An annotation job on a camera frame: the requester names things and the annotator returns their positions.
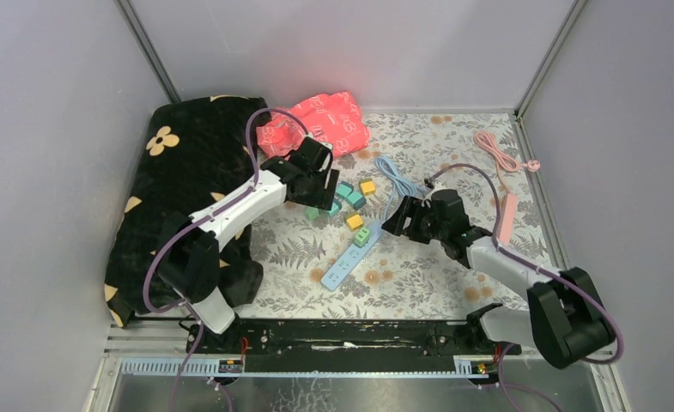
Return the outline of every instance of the gray floor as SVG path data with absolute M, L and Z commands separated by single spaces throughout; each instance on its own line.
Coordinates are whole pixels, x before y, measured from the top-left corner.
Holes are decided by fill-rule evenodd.
M 564 412 L 602 410 L 592 372 L 585 365 L 557 371 L 541 360 L 507 361 L 507 382 L 529 385 L 554 398 Z M 172 377 L 123 375 L 112 412 L 168 411 Z M 240 378 L 228 386 L 234 411 L 356 412 L 356 411 L 511 411 L 501 390 L 481 390 L 464 379 L 291 379 Z M 554 411 L 536 396 L 513 391 L 525 411 Z M 177 411 L 227 411 L 221 391 L 205 378 L 183 379 Z

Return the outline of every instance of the white wall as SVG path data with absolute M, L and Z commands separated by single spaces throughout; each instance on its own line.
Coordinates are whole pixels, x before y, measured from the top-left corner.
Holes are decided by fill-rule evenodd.
M 0 2 L 0 411 L 81 410 L 107 254 L 165 103 L 113 1 Z
M 183 98 L 370 108 L 519 104 L 572 0 L 134 0 Z
M 674 411 L 674 1 L 590 2 L 525 122 L 634 411 Z

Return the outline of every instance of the yellow block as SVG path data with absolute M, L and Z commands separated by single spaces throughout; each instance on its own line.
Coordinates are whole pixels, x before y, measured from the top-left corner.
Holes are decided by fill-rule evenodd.
M 364 221 L 361 219 L 361 216 L 357 214 L 357 212 L 348 214 L 347 217 L 344 218 L 344 223 L 346 223 L 347 226 L 353 231 L 364 226 Z
M 364 196 L 373 195 L 377 192 L 377 185 L 371 179 L 360 180 L 360 190 Z

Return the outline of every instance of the yellow flower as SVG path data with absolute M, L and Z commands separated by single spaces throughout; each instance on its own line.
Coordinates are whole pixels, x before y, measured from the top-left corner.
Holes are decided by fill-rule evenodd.
M 170 134 L 170 126 L 164 126 L 157 131 L 157 135 L 149 139 L 147 150 L 150 156 L 157 156 L 165 151 L 165 146 L 173 148 L 179 143 L 179 137 Z

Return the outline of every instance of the red bag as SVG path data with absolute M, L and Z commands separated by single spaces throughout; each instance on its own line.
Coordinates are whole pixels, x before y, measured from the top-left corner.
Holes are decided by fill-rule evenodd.
M 334 157 L 362 150 L 369 141 L 369 130 L 361 121 L 361 109 L 350 92 L 319 94 L 298 105 L 285 109 L 299 118 L 319 142 L 331 145 Z M 258 146 L 269 156 L 284 156 L 298 148 L 304 140 L 304 130 L 280 113 L 258 127 Z

